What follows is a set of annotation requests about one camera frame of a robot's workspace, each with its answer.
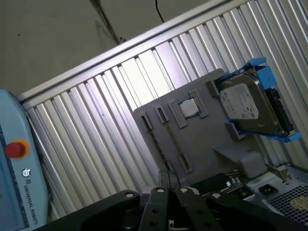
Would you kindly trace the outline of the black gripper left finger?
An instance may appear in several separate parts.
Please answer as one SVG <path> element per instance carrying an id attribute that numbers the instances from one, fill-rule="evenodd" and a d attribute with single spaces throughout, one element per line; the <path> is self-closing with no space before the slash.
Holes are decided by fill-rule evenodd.
<path id="1" fill-rule="evenodd" d="M 159 184 L 139 195 L 123 190 L 39 228 L 41 231 L 165 231 L 169 171 L 158 173 Z"/>

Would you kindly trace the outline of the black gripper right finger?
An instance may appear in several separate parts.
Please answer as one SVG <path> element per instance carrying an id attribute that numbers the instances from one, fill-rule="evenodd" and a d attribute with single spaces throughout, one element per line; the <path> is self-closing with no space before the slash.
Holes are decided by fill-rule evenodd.
<path id="1" fill-rule="evenodd" d="M 296 222 L 240 197 L 225 193 L 229 178 L 218 173 L 194 185 L 198 192 L 182 186 L 177 174 L 169 173 L 175 195 L 170 211 L 175 221 L 194 231 L 295 231 Z"/>

